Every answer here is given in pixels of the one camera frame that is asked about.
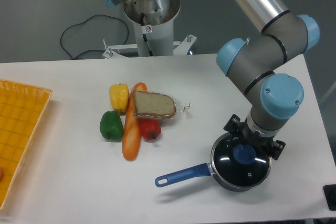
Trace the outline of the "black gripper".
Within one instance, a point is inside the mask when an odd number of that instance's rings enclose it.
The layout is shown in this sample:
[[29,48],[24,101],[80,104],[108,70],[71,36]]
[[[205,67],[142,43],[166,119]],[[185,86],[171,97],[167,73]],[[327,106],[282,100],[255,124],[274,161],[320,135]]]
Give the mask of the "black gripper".
[[242,122],[236,114],[230,117],[223,129],[227,132],[228,141],[233,141],[235,144],[249,144],[256,152],[261,151],[273,160],[278,160],[286,146],[283,141],[274,141],[274,136],[266,137],[259,131],[252,132],[247,123]]

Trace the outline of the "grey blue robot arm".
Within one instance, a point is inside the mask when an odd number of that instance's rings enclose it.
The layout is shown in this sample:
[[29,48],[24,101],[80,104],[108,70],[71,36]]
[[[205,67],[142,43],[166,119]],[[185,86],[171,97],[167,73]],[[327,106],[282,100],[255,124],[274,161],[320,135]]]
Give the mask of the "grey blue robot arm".
[[[181,51],[173,46],[173,20],[180,0],[104,0],[123,5],[134,24],[138,54],[170,56]],[[297,112],[303,101],[301,83],[275,69],[315,46],[320,38],[317,22],[308,15],[294,15],[281,0],[235,0],[261,38],[252,44],[241,38],[227,42],[217,53],[221,71],[251,103],[245,122],[231,118],[225,130],[273,159],[285,144],[274,137]]]

